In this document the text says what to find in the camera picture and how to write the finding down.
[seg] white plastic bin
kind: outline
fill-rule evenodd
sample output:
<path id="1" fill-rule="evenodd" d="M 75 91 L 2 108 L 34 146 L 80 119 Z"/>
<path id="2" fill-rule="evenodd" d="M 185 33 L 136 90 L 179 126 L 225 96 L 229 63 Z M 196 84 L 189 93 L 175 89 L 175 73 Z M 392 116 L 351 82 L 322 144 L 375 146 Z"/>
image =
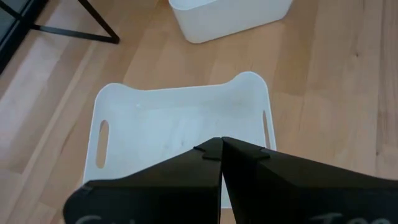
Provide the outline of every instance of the white plastic bin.
<path id="1" fill-rule="evenodd" d="M 267 85 L 253 72 L 240 73 L 222 85 L 164 90 L 109 84 L 95 99 L 83 183 L 131 175 L 213 137 L 229 136 L 266 146 L 264 112 L 268 148 L 276 150 Z M 96 154 L 104 120 L 109 136 L 100 169 Z M 221 205 L 231 206 L 224 182 Z"/>
<path id="2" fill-rule="evenodd" d="M 185 38 L 202 43 L 283 18 L 292 0 L 169 0 Z"/>

